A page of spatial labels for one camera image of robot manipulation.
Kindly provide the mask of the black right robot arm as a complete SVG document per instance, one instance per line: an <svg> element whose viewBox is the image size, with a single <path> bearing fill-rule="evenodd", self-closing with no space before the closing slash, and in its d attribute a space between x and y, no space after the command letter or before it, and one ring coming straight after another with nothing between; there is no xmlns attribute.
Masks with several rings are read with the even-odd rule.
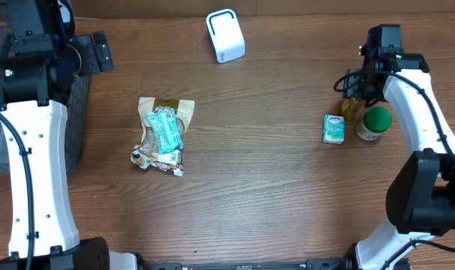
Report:
<svg viewBox="0 0 455 270"><path fill-rule="evenodd" d="M436 102L425 58L405 52L399 25L371 28L360 55L362 68L339 79L340 91L366 107L391 105L408 160L388 188L386 219L339 266L409 269L407 253L420 244L443 249L433 238L455 230L455 135Z"/></svg>

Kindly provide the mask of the small teal tissue pack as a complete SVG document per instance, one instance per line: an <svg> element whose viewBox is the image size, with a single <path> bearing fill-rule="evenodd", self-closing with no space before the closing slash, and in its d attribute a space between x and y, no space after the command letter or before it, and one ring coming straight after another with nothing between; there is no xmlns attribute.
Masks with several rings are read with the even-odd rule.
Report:
<svg viewBox="0 0 455 270"><path fill-rule="evenodd" d="M323 121L322 142L342 144L345 140L345 120L338 115L325 115Z"/></svg>

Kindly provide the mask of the colourful snack packet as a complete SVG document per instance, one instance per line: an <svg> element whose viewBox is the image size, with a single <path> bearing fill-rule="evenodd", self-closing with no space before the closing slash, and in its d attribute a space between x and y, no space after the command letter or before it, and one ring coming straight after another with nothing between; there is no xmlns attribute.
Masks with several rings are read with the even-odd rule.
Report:
<svg viewBox="0 0 455 270"><path fill-rule="evenodd" d="M131 153L131 161L143 170L148 170L152 167L179 177L183 176L184 172L182 152L180 150L148 155L141 153L139 150L134 150Z"/></svg>

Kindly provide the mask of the green lid Knorr jar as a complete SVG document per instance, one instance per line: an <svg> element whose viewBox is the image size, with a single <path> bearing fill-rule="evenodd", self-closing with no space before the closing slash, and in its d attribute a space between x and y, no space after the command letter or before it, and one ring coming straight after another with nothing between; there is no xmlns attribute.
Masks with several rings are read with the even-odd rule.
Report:
<svg viewBox="0 0 455 270"><path fill-rule="evenodd" d="M356 126L357 135L367 141L379 138L391 125L392 116L384 107L369 109Z"/></svg>

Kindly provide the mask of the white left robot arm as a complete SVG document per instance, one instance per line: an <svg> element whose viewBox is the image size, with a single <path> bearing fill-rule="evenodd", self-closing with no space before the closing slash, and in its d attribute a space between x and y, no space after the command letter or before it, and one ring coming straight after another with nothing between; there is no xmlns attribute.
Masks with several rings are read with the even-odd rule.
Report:
<svg viewBox="0 0 455 270"><path fill-rule="evenodd" d="M68 196L68 99L76 78L113 69L105 34L76 35L69 1L9 1L7 8L14 33L0 53L0 122L13 223L0 269L140 269L136 254L80 237Z"/></svg>

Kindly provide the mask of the clear bottle silver cap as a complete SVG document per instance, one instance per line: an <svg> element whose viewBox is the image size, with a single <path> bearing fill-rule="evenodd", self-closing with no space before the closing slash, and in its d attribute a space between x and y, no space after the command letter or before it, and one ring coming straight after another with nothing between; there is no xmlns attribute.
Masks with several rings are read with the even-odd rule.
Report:
<svg viewBox="0 0 455 270"><path fill-rule="evenodd" d="M358 97L346 98L341 105L341 114L346 121L354 120L357 112L364 107L366 101Z"/></svg>

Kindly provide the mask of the brown white snack bag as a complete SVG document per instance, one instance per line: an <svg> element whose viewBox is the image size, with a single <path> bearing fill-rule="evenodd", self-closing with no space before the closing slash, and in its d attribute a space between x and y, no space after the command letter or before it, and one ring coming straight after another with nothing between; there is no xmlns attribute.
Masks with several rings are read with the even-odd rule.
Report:
<svg viewBox="0 0 455 270"><path fill-rule="evenodd" d="M136 149L144 155L167 154L184 147L182 140L194 115L193 100L141 97L138 103L143 135Z"/></svg>

